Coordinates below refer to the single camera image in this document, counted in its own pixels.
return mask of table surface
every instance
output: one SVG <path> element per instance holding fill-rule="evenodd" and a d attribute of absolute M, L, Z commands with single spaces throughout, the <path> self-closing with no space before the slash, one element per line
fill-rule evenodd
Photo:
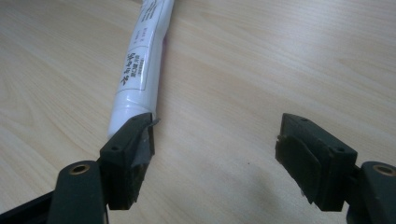
<path fill-rule="evenodd" d="M 96 160 L 140 4 L 0 0 L 0 212 Z M 275 160 L 283 113 L 396 164 L 396 4 L 176 0 L 156 154 L 110 223 L 346 223 Z"/>

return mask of wooden table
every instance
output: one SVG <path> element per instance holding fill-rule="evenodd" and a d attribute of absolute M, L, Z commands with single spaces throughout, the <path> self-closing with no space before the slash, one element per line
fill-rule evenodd
<path fill-rule="evenodd" d="M 131 0 L 0 0 L 0 212 L 96 160 L 129 38 Z M 156 154 L 110 223 L 346 223 L 275 160 L 282 113 L 396 164 L 396 4 L 177 1 Z"/>

